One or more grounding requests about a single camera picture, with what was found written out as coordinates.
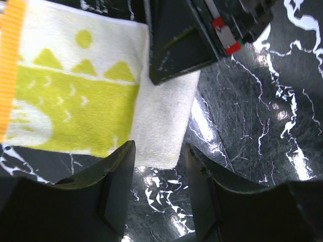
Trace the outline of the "yellow patterned towel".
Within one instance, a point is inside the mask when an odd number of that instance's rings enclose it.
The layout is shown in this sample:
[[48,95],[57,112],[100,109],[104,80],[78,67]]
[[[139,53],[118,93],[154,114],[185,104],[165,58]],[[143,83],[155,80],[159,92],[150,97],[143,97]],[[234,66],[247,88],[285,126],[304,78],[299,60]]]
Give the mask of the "yellow patterned towel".
[[1,1],[1,142],[176,166],[199,72],[156,86],[148,27],[48,1]]

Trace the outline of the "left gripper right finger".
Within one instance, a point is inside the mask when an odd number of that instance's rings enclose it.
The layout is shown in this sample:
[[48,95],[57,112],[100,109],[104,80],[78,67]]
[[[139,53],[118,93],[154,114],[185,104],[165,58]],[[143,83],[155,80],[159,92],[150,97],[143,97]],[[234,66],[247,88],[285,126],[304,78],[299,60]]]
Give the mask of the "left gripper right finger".
[[322,241],[322,181],[266,187],[185,147],[197,241]]

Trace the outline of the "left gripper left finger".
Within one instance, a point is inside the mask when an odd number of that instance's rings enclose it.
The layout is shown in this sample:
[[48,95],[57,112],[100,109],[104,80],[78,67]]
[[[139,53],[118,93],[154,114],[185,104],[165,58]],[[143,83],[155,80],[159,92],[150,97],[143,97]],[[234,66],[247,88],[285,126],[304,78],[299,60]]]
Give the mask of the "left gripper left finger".
[[1,241],[119,241],[125,232],[136,146],[54,185],[1,178]]

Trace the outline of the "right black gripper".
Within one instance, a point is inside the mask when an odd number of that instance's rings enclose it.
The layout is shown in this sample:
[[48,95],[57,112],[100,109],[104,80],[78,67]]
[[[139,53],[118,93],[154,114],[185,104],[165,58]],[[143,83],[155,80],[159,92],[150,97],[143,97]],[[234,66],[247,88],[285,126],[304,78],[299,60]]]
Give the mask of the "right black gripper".
[[276,1],[146,1],[154,85],[198,71],[258,39]]

